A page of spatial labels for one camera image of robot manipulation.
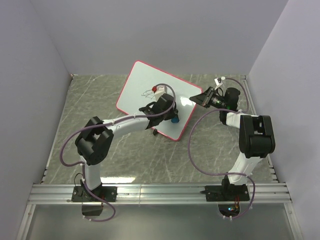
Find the black right whiteboard foot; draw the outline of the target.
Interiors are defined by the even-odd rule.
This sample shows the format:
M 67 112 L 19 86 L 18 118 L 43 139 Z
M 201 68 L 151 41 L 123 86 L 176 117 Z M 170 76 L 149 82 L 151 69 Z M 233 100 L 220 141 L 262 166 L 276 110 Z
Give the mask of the black right whiteboard foot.
M 155 128 L 155 129 L 152 131 L 152 134 L 153 134 L 154 136 L 156 136 L 156 135 L 158 134 L 158 130 Z

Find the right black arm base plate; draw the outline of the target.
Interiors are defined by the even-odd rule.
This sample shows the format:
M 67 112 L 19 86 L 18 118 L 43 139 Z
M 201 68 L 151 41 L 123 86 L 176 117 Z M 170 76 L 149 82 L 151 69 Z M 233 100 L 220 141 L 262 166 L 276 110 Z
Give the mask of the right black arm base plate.
M 230 185 L 228 187 L 222 185 L 206 185 L 204 190 L 200 191 L 205 195 L 207 202 L 234 202 L 249 201 L 249 190 L 245 184 Z

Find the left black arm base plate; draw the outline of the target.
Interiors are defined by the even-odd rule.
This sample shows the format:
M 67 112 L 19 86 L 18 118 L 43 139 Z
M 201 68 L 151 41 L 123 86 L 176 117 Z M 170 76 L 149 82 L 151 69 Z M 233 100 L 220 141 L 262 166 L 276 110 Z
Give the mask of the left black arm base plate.
M 91 192 L 100 199 L 113 203 L 117 198 L 117 190 L 118 188 L 116 186 L 99 186 L 97 189 L 94 189 Z M 79 185 L 73 188 L 71 202 L 88 203 L 99 202 L 99 200 L 92 196 L 84 186 Z

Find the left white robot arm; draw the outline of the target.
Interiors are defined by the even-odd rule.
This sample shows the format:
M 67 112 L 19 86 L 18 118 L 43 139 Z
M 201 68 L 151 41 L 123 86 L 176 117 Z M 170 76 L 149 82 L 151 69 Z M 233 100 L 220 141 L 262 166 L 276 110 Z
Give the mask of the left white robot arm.
M 89 201 L 106 196 L 102 187 L 100 166 L 107 157 L 113 140 L 132 132 L 151 129 L 178 116 L 175 98 L 168 93 L 138 110 L 143 113 L 141 117 L 131 114 L 110 120 L 105 126 L 87 129 L 76 138 L 77 152 L 85 161 L 80 185 L 83 195 Z

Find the aluminium front rail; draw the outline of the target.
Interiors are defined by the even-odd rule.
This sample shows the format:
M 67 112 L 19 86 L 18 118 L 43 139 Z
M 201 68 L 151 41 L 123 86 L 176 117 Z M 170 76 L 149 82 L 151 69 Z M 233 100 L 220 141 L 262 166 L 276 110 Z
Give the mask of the aluminium front rail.
M 117 193 L 113 205 L 201 205 L 218 204 L 207 201 L 206 183 L 169 184 L 116 184 Z M 248 193 L 254 204 L 287 204 L 292 202 L 285 183 L 257 183 L 248 186 Z M 66 184 L 35 184 L 29 194 L 28 205 L 98 205 L 87 198 L 77 196 L 74 186 Z

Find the blue whiteboard eraser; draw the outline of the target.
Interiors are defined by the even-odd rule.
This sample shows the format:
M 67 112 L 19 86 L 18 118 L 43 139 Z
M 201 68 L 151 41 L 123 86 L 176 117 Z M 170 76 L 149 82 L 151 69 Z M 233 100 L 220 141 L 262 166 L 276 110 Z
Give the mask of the blue whiteboard eraser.
M 171 119 L 171 122 L 172 123 L 178 123 L 180 121 L 179 117 L 177 115 L 175 115 L 172 119 Z

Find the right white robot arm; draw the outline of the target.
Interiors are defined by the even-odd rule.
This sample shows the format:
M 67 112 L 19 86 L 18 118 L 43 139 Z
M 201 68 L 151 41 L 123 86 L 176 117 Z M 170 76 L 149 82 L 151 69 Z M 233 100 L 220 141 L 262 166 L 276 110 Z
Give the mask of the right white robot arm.
M 219 95 L 218 90 L 209 87 L 205 92 L 189 99 L 204 107 L 219 110 L 220 121 L 239 130 L 240 154 L 229 172 L 223 175 L 220 185 L 207 185 L 203 190 L 208 202 L 249 201 L 247 182 L 255 166 L 276 147 L 271 117 L 238 112 L 241 92 L 229 87 Z

